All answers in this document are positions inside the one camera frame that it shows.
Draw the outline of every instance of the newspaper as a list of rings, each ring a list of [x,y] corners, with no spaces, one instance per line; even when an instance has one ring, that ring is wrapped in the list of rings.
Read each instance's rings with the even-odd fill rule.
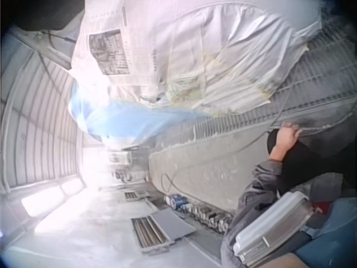
[[[270,2],[86,0],[70,73],[93,95],[245,112],[268,102],[321,27],[314,0],[288,1],[309,10],[301,29],[286,0]]]

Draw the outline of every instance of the metal panel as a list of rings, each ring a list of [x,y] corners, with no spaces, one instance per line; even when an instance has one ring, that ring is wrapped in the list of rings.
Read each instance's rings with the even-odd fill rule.
[[[2,161],[9,188],[75,175],[77,125],[67,112],[73,78],[9,34],[1,53]]]

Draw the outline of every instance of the vent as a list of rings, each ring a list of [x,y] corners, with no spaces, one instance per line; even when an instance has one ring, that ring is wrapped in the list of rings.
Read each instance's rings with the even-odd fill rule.
[[[150,252],[174,243],[159,228],[151,216],[131,219],[142,252]]]
[[[139,200],[139,197],[136,195],[135,192],[125,192],[124,194],[125,194],[125,200],[128,202]]]

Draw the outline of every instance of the wall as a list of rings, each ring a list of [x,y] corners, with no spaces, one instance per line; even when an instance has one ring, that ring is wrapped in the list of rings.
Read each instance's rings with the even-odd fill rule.
[[[78,177],[73,78],[10,33],[1,43],[1,232],[12,241],[40,220],[21,199]]]

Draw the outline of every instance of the white plastic container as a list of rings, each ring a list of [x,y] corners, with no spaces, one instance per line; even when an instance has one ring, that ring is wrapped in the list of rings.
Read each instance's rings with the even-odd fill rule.
[[[256,264],[299,231],[312,215],[307,196],[288,192],[236,236],[234,254],[247,266]]]

